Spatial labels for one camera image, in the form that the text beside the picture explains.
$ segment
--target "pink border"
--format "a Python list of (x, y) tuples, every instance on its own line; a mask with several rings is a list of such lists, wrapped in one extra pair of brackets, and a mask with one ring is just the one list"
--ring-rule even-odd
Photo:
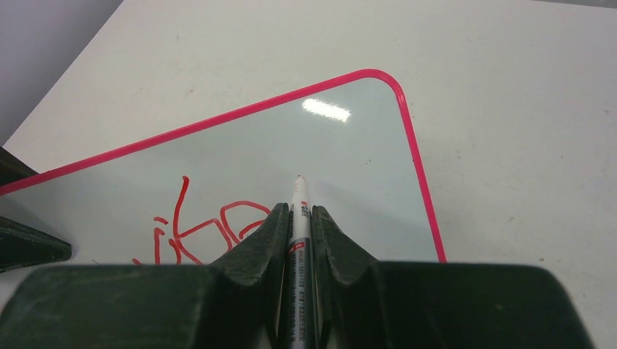
[(386, 84), (388, 84), (394, 94), (397, 96), (397, 101), (399, 103), (399, 109), (401, 110), (401, 117), (403, 119), (403, 125), (405, 125), (405, 133), (407, 133), (407, 139), (409, 140), (409, 148), (411, 150), (411, 156), (413, 163), (415, 165), (415, 171), (418, 174), (418, 181), (420, 183), (420, 191), (422, 192), (422, 198), (424, 200), (424, 206), (426, 207), (426, 214), (429, 217), (429, 224), (431, 227), (431, 232), (433, 234), (433, 240), (435, 243), (435, 249), (437, 251), (437, 259), (440, 262), (446, 262), (445, 250), (442, 244), (442, 238), (439, 234), (439, 227), (437, 226), (437, 218), (435, 217), (435, 211), (433, 209), (433, 203), (431, 201), (431, 194), (429, 192), (429, 184), (426, 182), (426, 175), (424, 174), (424, 169), (422, 167), (422, 160), (420, 158), (420, 150), (418, 149), (418, 143), (415, 140), (415, 135), (413, 133), (413, 127), (411, 125), (411, 116), (409, 113), (409, 109), (407, 109), (407, 102), (405, 101), (405, 95), (403, 94), (403, 90), (399, 83), (394, 80), (394, 78), (383, 71), (379, 71), (376, 69), (362, 69), (360, 71), (355, 71), (353, 73), (349, 73), (343, 76), (339, 76), (338, 78), (326, 80), (320, 82), (315, 85), (311, 85), (308, 87), (304, 87), (303, 89), (298, 89), (293, 92), (286, 93), (284, 95), (280, 95), (278, 97), (271, 98), (269, 100), (264, 100), (262, 102), (248, 105), (244, 108), (237, 109), (235, 111), (230, 111), (228, 113), (221, 114), (219, 116), (215, 116), (210, 119), (206, 119), (204, 121), (196, 122), (195, 124), (188, 125), (185, 127), (181, 127), (174, 131), (170, 131), (164, 133), (162, 135), (154, 136), (148, 138), (147, 140), (142, 140), (140, 142), (133, 143), (131, 145), (126, 145), (122, 148), (115, 149), (113, 151), (108, 151), (106, 153), (102, 153), (100, 155), (93, 156), (88, 159), (84, 159), (81, 161), (77, 161), (75, 163), (53, 169), (48, 172), (44, 172), (41, 174), (37, 174), (32, 177), (25, 178), (23, 180), (19, 180), (14, 183), (7, 184), (3, 187), (0, 187), (0, 196), (12, 193), (16, 190), (24, 189), (32, 185), (36, 185), (48, 180), (53, 180), (55, 178), (68, 175), (75, 171), (79, 171), (82, 169), (86, 169), (88, 167), (92, 167), (94, 165), (101, 164), (106, 161), (110, 161), (121, 156), (125, 156), (136, 151), (141, 151), (146, 148), (153, 147), (155, 145), (168, 142), (170, 140), (174, 140), (179, 137), (184, 137), (194, 132), (202, 131), (204, 129), (209, 129), (210, 127), (214, 127), (220, 124), (224, 124), (226, 122), (239, 119), (243, 116), (247, 116), (252, 113), (257, 113), (258, 111), (263, 111), (268, 108), (275, 107), (277, 105), (281, 105), (283, 103), (287, 103), (292, 100), (297, 100), (298, 98), (306, 97), (308, 95), (315, 94), (317, 92), (324, 91), (326, 89), (331, 89), (333, 87), (340, 86), (342, 84), (347, 84), (352, 81), (356, 81), (364, 78), (374, 78), (379, 79)]

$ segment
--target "white table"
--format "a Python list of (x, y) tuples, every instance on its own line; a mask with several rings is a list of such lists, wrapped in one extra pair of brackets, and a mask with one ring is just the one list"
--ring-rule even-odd
[(611, 348), (615, 23), (534, 1), (125, 0), (6, 149), (44, 171), (379, 68), (407, 95), (449, 261), (549, 269)]

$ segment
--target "marker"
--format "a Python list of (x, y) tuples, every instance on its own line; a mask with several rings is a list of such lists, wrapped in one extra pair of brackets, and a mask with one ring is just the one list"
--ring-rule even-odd
[(283, 278), (283, 299), (278, 341), (281, 348), (315, 349), (319, 346), (315, 297), (311, 212), (304, 177), (293, 187), (290, 232)]

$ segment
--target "small whiteboard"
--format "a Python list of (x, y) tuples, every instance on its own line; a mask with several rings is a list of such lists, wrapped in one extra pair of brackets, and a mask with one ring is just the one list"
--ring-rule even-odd
[(5, 185), (0, 215), (71, 243), (69, 263), (205, 264), (299, 174), (310, 205), (376, 258), (445, 261), (405, 96), (376, 70)]

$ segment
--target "black plastic part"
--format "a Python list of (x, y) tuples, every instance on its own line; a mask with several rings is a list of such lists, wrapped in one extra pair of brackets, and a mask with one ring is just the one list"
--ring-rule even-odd
[(0, 273), (71, 258), (71, 245), (0, 217)]
[(592, 348), (540, 268), (376, 262), (320, 206), (313, 237), (323, 348)]
[(206, 267), (33, 272), (0, 316), (0, 348), (259, 348), (276, 343), (289, 209), (277, 204)]
[[(0, 148), (0, 186), (36, 175)], [(71, 257), (71, 245), (40, 230), (0, 217), (0, 273)]]
[(0, 147), (0, 187), (34, 175), (33, 169)]

